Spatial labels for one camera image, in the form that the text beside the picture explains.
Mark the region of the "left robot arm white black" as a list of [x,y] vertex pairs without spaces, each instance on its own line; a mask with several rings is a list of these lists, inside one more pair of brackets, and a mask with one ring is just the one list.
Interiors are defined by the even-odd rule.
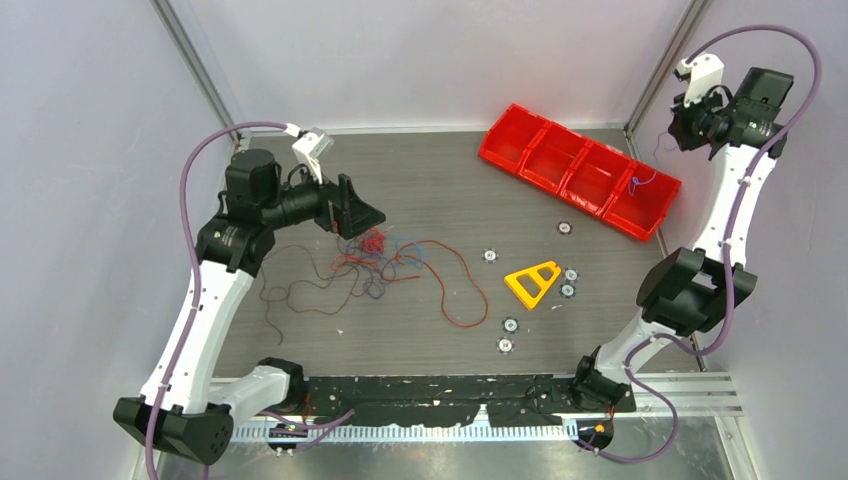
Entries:
[[225,170],[219,211],[191,245],[187,296],[155,371],[136,397],[122,397],[114,421],[145,447],[211,466],[237,427],[263,410],[298,412],[307,398],[301,365],[268,357],[246,376],[217,390],[211,379],[225,337],[276,231],[313,221],[346,240],[383,223],[385,214],[362,200],[345,174],[315,180],[283,177],[264,149],[235,154]]

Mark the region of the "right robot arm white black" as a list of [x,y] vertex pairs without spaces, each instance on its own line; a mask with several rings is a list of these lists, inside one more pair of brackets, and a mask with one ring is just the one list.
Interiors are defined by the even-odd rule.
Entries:
[[681,151],[709,147],[712,192],[693,244],[668,254],[644,278],[635,317],[613,340],[581,358],[570,385],[580,410],[616,406],[632,375],[671,343],[716,326],[754,291],[746,242],[759,194],[786,143],[776,119],[793,76],[752,67],[736,91],[720,81],[689,87],[671,107],[668,132]]

